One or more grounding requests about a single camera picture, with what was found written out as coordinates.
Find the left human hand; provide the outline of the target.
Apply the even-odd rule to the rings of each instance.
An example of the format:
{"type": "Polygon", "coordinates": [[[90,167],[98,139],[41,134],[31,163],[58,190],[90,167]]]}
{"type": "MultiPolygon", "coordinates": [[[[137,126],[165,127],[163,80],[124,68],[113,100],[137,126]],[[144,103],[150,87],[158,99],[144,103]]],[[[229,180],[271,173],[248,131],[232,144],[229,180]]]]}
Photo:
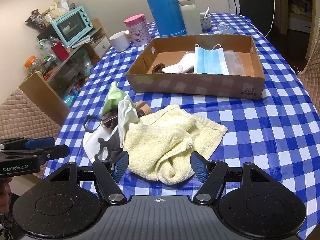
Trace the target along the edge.
{"type": "Polygon", "coordinates": [[[6,214],[10,210],[10,194],[11,188],[9,183],[12,177],[2,178],[0,182],[0,213],[6,214]]]}

